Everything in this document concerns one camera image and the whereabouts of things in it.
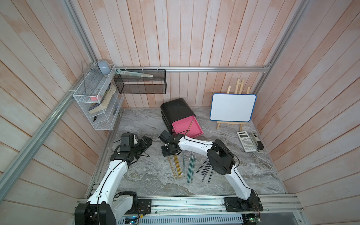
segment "blue whiteboard frame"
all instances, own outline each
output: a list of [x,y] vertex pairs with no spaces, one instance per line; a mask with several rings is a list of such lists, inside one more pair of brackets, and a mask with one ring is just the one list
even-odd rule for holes
[[[213,94],[213,95],[212,95],[212,98],[211,98],[211,99],[213,99],[213,98],[214,98],[214,95],[247,95],[247,94],[226,94],[226,93],[215,93],[215,94]],[[254,107],[255,107],[256,98],[257,98],[257,96],[256,96],[256,95],[254,95],[254,96],[255,96],[254,106],[252,107],[252,110],[251,110],[251,115],[250,115],[250,119],[249,119],[248,121],[212,120],[212,119],[211,119],[212,102],[211,102],[211,109],[210,109],[210,116],[209,116],[209,119],[210,119],[211,121],[224,121],[224,122],[244,122],[244,123],[250,122],[250,121],[251,121],[251,118],[252,118],[252,114],[253,114],[253,112],[254,112]]]

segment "wooden easel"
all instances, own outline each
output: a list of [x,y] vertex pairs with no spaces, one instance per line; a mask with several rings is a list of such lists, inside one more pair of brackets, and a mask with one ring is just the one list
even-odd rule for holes
[[[244,82],[245,82],[245,79],[242,79],[242,80],[241,80],[241,83],[240,83],[240,79],[237,80],[234,94],[237,94],[239,84],[240,84],[239,94],[241,94],[241,93],[243,92]],[[227,94],[230,93],[230,88],[231,88],[231,86],[228,87],[228,90],[226,91]],[[249,93],[250,93],[250,87],[247,87],[246,94],[248,95]],[[243,125],[244,125],[244,124],[247,124],[247,122],[217,121],[217,128],[216,128],[217,130],[220,128],[220,124],[222,124],[222,123],[227,123],[228,125],[229,125],[229,124],[232,124],[232,125],[234,125],[234,124],[240,124],[240,129],[239,129],[240,131],[242,131]]]

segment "wire shelf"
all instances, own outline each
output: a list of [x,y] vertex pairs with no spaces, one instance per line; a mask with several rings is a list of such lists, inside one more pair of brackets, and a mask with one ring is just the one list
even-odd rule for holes
[[120,106],[123,101],[124,96],[122,96],[121,98],[117,98],[114,102],[113,107],[111,108],[111,110],[109,110],[109,114],[107,114],[107,111],[104,113],[107,120],[94,124],[93,128],[95,130],[112,130],[114,127],[115,118],[119,114]]
[[[75,100],[95,130],[113,129],[114,122],[124,100],[124,96],[118,98],[119,91],[116,88],[113,89],[113,84],[110,85],[115,71],[115,66],[112,65],[110,74],[104,76],[97,64],[90,65],[90,71],[83,74],[84,80],[74,93]],[[115,93],[111,95],[110,101],[105,97],[105,92],[108,87],[110,87],[108,94],[114,93],[115,91]],[[106,103],[102,102],[102,98],[104,98],[104,102],[108,101],[106,108],[104,108],[104,104],[106,105]],[[94,103],[99,104],[96,107],[99,111],[89,113],[89,109]]]
[[100,103],[116,72],[115,66],[111,66],[110,73],[102,75],[97,64],[93,64],[90,72],[86,74],[84,80],[76,89],[74,93],[75,100],[84,103]]
[[166,94],[166,72],[164,69],[128,69],[126,71],[151,74],[153,77],[114,76],[120,94]]

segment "white wire basket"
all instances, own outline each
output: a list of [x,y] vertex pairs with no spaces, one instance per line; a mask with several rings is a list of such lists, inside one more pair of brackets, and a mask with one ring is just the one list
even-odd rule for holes
[[[104,76],[97,64],[90,65],[90,71],[84,74],[84,80],[74,93],[74,98],[90,121],[95,130],[112,130],[114,122],[119,114],[124,96],[119,98],[119,91],[116,90],[111,96],[109,104],[103,106],[101,99],[104,97],[106,89],[109,87],[115,74],[115,66],[109,75]],[[93,104],[99,104],[99,110],[89,113]]]
[[84,75],[84,80],[74,93],[77,102],[100,103],[115,75],[116,69],[111,65],[112,69],[108,75],[103,75],[97,64],[90,65],[89,73]]

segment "calculator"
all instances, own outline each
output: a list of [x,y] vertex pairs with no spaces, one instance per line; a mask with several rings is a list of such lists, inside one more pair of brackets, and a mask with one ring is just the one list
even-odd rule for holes
[[236,132],[239,137],[240,143],[243,146],[245,152],[255,152],[256,148],[251,140],[251,137],[246,131]]

